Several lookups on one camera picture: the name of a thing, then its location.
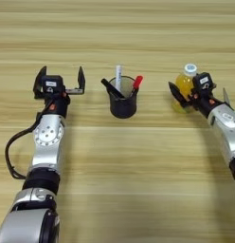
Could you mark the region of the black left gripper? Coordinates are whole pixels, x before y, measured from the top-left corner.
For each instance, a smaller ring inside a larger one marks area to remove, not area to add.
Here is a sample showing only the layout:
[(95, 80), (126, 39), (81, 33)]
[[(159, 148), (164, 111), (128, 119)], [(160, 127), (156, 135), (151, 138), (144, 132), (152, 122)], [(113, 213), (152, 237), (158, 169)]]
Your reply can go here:
[[(37, 74), (33, 86), (33, 93), (35, 99), (42, 99), (44, 93), (42, 91), (42, 78), (46, 74), (46, 66), (43, 66)], [(79, 88), (66, 89), (61, 93), (45, 94), (45, 115), (60, 115), (65, 117), (67, 115), (67, 107), (70, 105), (70, 95), (82, 95), (85, 89), (85, 77), (83, 69), (80, 66), (78, 73)]]

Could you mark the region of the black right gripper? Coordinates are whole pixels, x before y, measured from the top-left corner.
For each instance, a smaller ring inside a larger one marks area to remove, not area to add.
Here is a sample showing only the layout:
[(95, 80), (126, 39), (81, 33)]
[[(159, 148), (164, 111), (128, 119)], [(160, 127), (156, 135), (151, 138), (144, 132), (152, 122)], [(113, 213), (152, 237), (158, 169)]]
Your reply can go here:
[(195, 110), (198, 110), (205, 117), (207, 117), (214, 108), (223, 104), (223, 102), (215, 99), (213, 96), (200, 96), (198, 93), (189, 95), (189, 103), (174, 83), (169, 82), (169, 88), (172, 95), (183, 108), (192, 105)]

